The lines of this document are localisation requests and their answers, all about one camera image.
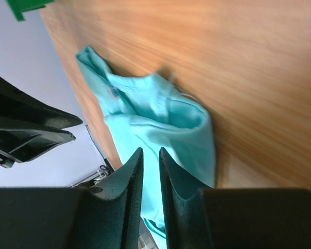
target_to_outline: turquoise t-shirt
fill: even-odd
[[[164,249],[159,150],[164,147],[180,166],[214,187],[216,160],[209,113],[157,73],[146,77],[114,75],[91,47],[83,48],[76,58],[100,103],[122,163],[137,148],[144,151],[141,217],[159,249]]]

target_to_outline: wood grain surface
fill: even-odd
[[[113,141],[75,61],[85,45],[123,76],[177,75],[175,84],[212,115],[218,187],[311,190],[311,1],[56,0],[41,15],[116,168]]]

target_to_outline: green plastic clip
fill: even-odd
[[[52,3],[54,0],[6,0],[15,18],[20,22],[24,21],[23,12],[34,9],[45,8],[45,4]]]

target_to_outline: white wall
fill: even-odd
[[[0,76],[32,97],[58,109],[84,116],[38,11],[17,22],[0,0]],[[68,186],[94,172],[103,161],[85,123],[68,129],[77,138],[39,158],[0,167],[3,186]]]

